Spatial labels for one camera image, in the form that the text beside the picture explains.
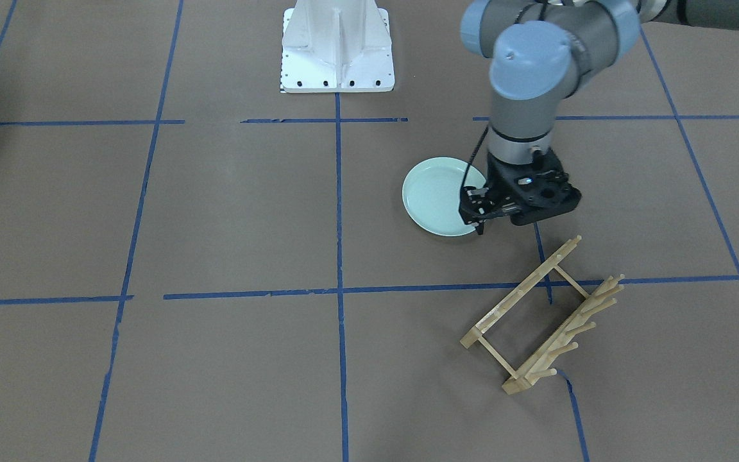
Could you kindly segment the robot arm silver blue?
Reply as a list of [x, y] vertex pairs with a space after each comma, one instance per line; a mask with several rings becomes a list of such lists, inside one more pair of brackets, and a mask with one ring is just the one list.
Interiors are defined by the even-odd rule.
[[664, 22], [739, 30], [739, 1], [475, 1], [461, 41], [489, 59], [489, 124], [478, 141], [487, 172], [461, 185], [459, 215], [484, 233], [507, 217], [530, 225], [572, 212], [581, 191], [552, 149], [557, 109], [634, 46], [640, 26]]

